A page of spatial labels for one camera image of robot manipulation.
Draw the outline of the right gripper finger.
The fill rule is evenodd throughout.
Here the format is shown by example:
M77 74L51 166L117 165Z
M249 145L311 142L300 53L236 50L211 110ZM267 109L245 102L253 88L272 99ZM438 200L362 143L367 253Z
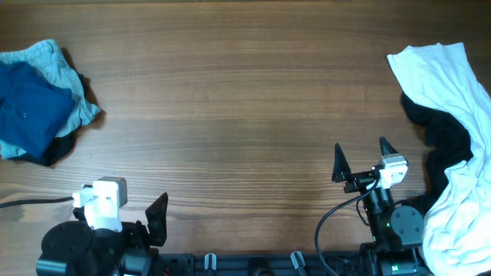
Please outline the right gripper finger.
M379 138L379 144L380 144L382 156L398 153L398 151L392 147L392 145L388 142L388 140L384 136L381 136Z
M351 168L339 143L334 145L334 166L331 180L346 182L351 177Z

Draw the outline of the blue t-shirt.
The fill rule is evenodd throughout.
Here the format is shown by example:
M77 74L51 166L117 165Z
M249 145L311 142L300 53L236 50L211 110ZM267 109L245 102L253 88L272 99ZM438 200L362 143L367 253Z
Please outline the blue t-shirt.
M1 140L39 158L68 121L71 91L56 87L27 62L1 65Z

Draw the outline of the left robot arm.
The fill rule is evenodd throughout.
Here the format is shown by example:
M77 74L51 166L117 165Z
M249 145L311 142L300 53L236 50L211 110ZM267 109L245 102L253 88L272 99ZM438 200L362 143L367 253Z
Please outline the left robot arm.
M166 241L168 195L145 210L148 224L124 222L119 232L92 229L84 220L63 222L41 241L36 273L42 276L159 275L158 248Z

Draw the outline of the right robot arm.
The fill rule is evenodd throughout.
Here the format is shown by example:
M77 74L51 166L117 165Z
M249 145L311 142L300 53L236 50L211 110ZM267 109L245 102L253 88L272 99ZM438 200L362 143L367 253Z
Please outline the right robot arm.
M360 246L366 275L418 275L417 249L422 245L423 216L410 205L397 204L390 188L403 182L409 162L384 138L381 158L368 171L352 172L339 144L334 146L332 180L344 183L344 192L360 194L372 242Z

